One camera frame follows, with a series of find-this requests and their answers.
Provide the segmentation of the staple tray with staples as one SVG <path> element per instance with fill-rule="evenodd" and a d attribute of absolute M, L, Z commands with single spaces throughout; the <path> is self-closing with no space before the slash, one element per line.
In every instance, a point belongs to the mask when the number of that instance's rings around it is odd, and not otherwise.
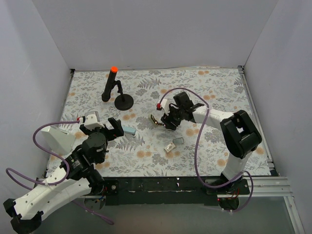
<path fill-rule="evenodd" d="M 184 138 L 183 137 L 178 137 L 173 139 L 173 144 L 179 145 L 179 144 L 184 144 Z"/>

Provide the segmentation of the beige green stapler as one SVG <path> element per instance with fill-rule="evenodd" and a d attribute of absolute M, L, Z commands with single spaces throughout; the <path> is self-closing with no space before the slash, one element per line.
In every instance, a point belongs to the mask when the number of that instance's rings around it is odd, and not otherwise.
<path fill-rule="evenodd" d="M 152 124 L 158 127 L 165 127 L 164 123 L 159 122 L 152 114 L 149 115 L 149 119 L 151 120 Z"/>

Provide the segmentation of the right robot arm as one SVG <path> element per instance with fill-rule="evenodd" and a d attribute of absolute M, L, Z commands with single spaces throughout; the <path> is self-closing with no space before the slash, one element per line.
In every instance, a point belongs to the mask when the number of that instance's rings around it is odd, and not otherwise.
<path fill-rule="evenodd" d="M 205 101 L 194 104 L 187 95 L 187 89 L 174 96 L 175 103 L 170 103 L 162 97 L 156 105 L 157 110 L 163 111 L 161 117 L 166 129 L 176 130 L 181 121 L 209 126 L 222 132 L 229 158 L 221 173 L 219 185 L 204 186 L 212 189 L 221 188 L 227 194 L 238 188 L 237 180 L 244 174 L 246 163 L 258 145 L 262 136 L 254 125 L 248 113 L 244 110 L 223 112 L 211 109 Z"/>

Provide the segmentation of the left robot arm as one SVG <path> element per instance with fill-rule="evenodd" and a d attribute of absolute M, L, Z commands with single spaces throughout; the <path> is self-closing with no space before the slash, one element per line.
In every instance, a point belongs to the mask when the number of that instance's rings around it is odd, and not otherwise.
<path fill-rule="evenodd" d="M 100 123 L 95 114 L 79 117 L 74 123 L 87 139 L 78 145 L 54 172 L 16 199 L 9 198 L 3 206 L 11 217 L 11 226 L 18 234 L 35 231 L 50 214 L 82 195 L 105 195 L 109 186 L 96 164 L 105 161 L 108 142 L 124 135 L 120 120 L 108 119 L 112 129 Z"/>

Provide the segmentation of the white staple box sleeve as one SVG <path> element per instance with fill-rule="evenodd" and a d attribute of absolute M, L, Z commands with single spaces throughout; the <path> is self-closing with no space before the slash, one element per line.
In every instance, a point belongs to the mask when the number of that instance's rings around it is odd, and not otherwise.
<path fill-rule="evenodd" d="M 173 150 L 176 147 L 174 143 L 170 143 L 167 146 L 164 147 L 165 152 L 169 153 L 171 150 Z"/>

